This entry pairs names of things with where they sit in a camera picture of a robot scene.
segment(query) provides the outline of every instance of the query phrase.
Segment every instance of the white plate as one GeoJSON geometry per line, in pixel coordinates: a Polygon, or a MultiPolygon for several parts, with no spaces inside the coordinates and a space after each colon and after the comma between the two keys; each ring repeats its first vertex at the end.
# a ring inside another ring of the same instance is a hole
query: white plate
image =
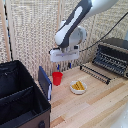
{"type": "Polygon", "coordinates": [[[78,81],[72,81],[72,82],[70,83],[70,89],[71,89],[71,91],[72,91],[74,94],[83,94],[83,93],[85,93],[85,91],[86,91],[86,89],[87,89],[87,85],[86,85],[85,83],[81,82],[81,81],[80,81],[80,82],[81,82],[82,85],[84,86],[85,90],[76,90],[76,89],[72,88],[72,85],[76,84],[76,82],[78,82],[78,81]]]}

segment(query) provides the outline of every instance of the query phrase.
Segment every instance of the black plastic tub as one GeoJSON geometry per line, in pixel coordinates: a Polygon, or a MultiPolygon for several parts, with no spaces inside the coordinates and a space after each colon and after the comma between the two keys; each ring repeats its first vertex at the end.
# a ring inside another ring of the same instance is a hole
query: black plastic tub
{"type": "Polygon", "coordinates": [[[0,64],[0,128],[50,128],[50,111],[20,61],[0,64]]]}

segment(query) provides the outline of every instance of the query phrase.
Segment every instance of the red cup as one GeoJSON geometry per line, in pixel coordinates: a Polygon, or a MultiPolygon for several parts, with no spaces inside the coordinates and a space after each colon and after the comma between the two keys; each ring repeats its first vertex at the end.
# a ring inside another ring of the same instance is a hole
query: red cup
{"type": "Polygon", "coordinates": [[[58,86],[61,83],[63,74],[61,72],[53,72],[52,77],[53,77],[53,84],[58,86]]]}

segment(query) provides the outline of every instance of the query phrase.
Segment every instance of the wire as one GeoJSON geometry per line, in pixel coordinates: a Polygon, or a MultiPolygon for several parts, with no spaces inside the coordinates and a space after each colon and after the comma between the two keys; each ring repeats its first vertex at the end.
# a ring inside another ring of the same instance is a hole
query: wire
{"type": "Polygon", "coordinates": [[[98,42],[100,42],[101,40],[103,40],[104,37],[106,37],[106,36],[120,23],[120,21],[124,19],[124,17],[125,17],[126,15],[128,15],[128,12],[125,13],[125,15],[124,15],[124,16],[112,27],[112,29],[111,29],[106,35],[104,35],[100,40],[98,40],[96,43],[94,43],[94,44],[91,45],[90,47],[88,47],[88,48],[86,48],[86,49],[83,49],[83,50],[81,50],[81,51],[79,51],[79,52],[83,52],[83,51],[85,51],[85,50],[88,50],[89,48],[93,47],[93,46],[96,45],[98,42]]]}

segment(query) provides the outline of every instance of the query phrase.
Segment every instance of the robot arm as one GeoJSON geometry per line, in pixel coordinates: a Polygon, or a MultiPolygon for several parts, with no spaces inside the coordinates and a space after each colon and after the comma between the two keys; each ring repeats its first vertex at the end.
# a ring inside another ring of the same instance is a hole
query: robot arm
{"type": "Polygon", "coordinates": [[[86,31],[78,26],[83,20],[106,11],[118,0],[81,0],[66,21],[55,35],[58,49],[50,51],[51,61],[59,62],[78,59],[79,43],[86,39],[86,31]]]}

